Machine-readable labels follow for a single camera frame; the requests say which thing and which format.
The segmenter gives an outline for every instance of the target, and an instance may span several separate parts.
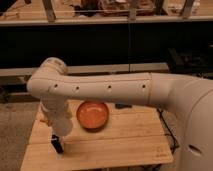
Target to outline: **floor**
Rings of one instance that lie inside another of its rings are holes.
[[[38,104],[38,102],[0,104],[0,171],[20,170]],[[178,138],[175,116],[165,112],[164,117]],[[174,171],[175,165],[176,159],[172,164],[163,165],[161,171]],[[144,171],[150,169],[131,167],[109,170]]]

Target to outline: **wooden plank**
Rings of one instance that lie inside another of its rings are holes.
[[[80,104],[81,101],[70,101],[69,106],[73,115],[73,130],[64,138],[65,141],[142,137],[164,134],[155,109],[133,106],[132,108],[118,110],[114,108],[114,104],[112,103],[107,103],[110,109],[110,117],[104,129],[99,132],[87,132],[79,125],[75,117],[76,110]],[[45,123],[40,122],[40,118],[42,118],[42,114],[39,110],[29,144],[50,142],[51,128],[47,127]]]
[[[59,171],[136,166],[172,162],[164,136],[65,143],[65,154],[57,155],[48,144],[29,145],[22,171]]]

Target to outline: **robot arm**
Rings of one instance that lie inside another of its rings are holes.
[[[63,61],[48,58],[30,78],[27,89],[41,99],[42,111],[60,137],[72,129],[67,117],[70,98],[145,105],[175,113],[182,127],[179,171],[213,168],[213,153],[209,152],[213,151],[213,136],[203,133],[213,129],[213,81],[156,73],[74,77],[67,76]]]

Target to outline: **screw hole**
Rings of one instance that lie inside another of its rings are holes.
[[[189,150],[196,156],[201,156],[202,152],[200,149],[198,149],[197,147],[193,146],[193,145],[189,145]]]

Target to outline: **wooden tabletop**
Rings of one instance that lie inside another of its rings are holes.
[[[109,120],[99,132],[87,132],[75,113],[81,101],[70,101],[73,131],[64,138],[64,154],[52,145],[51,128],[40,122],[39,110],[22,171],[58,171],[137,166],[172,162],[169,145],[155,109],[133,106],[115,109],[107,103]]]

